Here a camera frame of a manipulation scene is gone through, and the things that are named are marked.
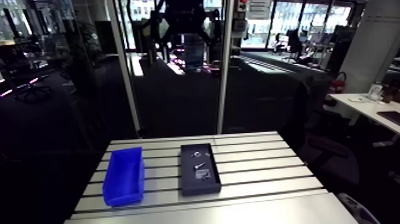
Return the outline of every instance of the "pillar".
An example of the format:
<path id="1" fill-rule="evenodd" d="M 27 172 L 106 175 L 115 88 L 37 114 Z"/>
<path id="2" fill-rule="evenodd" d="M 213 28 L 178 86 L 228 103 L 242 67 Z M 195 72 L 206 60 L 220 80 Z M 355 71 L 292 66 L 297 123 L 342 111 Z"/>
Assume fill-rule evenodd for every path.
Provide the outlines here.
<path id="1" fill-rule="evenodd" d="M 344 93 L 366 93 L 381 81 L 400 47 L 400 1 L 369 0 L 360 26 L 340 68 L 347 74 Z M 343 104 L 335 109 L 344 117 L 353 110 Z"/>

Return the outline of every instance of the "small metal part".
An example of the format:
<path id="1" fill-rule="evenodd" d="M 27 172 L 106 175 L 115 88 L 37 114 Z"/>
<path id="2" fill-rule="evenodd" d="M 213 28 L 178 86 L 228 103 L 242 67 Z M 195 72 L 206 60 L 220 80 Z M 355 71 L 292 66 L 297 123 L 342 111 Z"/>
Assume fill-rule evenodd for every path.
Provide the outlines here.
<path id="1" fill-rule="evenodd" d="M 209 172 L 206 172 L 206 173 L 204 173 L 204 175 L 201 177 L 201 179 L 202 179 L 203 181 L 205 181 L 205 180 L 207 180 L 207 179 L 210 178 L 210 177 L 211 177 L 210 173 L 209 173 Z"/>
<path id="2" fill-rule="evenodd" d="M 190 157 L 200 157 L 201 153 L 199 152 L 194 152 Z"/>
<path id="3" fill-rule="evenodd" d="M 199 165 L 194 166 L 195 170 L 198 170 L 200 167 L 204 166 L 205 162 L 200 163 Z"/>

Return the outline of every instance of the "white desk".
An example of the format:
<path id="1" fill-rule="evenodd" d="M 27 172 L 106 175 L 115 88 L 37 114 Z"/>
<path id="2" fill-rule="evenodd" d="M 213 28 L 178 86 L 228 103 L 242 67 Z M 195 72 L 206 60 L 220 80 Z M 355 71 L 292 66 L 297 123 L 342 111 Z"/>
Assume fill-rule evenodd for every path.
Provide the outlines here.
<path id="1" fill-rule="evenodd" d="M 387 127 L 388 129 L 396 133 L 396 135 L 392 138 L 391 141 L 377 142 L 376 144 L 374 144 L 375 147 L 392 145 L 398 139 L 398 136 L 400 135 L 400 126 L 377 114 L 377 112 L 380 111 L 397 111 L 400 113 L 400 104 L 398 102 L 392 101 L 388 104 L 381 104 L 377 101 L 372 101 L 366 98 L 365 94 L 330 94 L 330 95 L 339 102 L 342 102 L 347 106 L 353 108 L 354 110 L 359 112 L 359 114 L 363 114 L 368 118 L 373 119 L 374 121 L 380 123 L 381 125 Z M 352 102 L 349 100 L 349 98 L 362 98 L 362 102 Z M 357 114 L 352 119 L 351 123 L 355 123 L 359 114 Z"/>
<path id="2" fill-rule="evenodd" d="M 210 143 L 222 183 L 217 194 L 180 195 L 179 153 Z M 145 193 L 140 203 L 108 207 L 102 182 L 111 151 L 142 147 Z M 65 223 L 357 224 L 277 132 L 112 141 Z"/>

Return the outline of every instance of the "pink light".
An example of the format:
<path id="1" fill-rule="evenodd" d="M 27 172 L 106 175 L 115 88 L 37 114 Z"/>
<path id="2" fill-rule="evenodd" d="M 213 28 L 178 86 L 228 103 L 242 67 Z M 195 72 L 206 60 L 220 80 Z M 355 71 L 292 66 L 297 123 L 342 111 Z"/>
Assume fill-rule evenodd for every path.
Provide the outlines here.
<path id="1" fill-rule="evenodd" d="M 9 91 L 4 92 L 3 94 L 0 95 L 0 97 L 4 97 L 4 96 L 6 96 L 7 94 L 10 94 L 12 91 L 13 91 L 13 90 L 10 89 Z"/>
<path id="2" fill-rule="evenodd" d="M 29 81 L 29 83 L 32 84 L 32 83 L 37 82 L 38 80 L 39 80 L 39 78 L 35 78 L 35 79 L 32 79 L 31 81 Z"/>

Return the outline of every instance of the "fire extinguisher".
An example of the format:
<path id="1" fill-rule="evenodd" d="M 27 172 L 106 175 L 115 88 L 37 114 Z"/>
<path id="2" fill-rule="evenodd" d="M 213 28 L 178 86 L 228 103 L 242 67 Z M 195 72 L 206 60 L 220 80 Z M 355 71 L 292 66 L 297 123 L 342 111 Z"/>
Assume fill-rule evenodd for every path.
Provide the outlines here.
<path id="1" fill-rule="evenodd" d="M 339 72 L 337 78 L 330 83 L 328 93 L 325 96 L 324 104 L 329 107 L 334 107 L 338 103 L 329 94 L 341 94 L 346 86 L 347 75 L 344 72 Z"/>

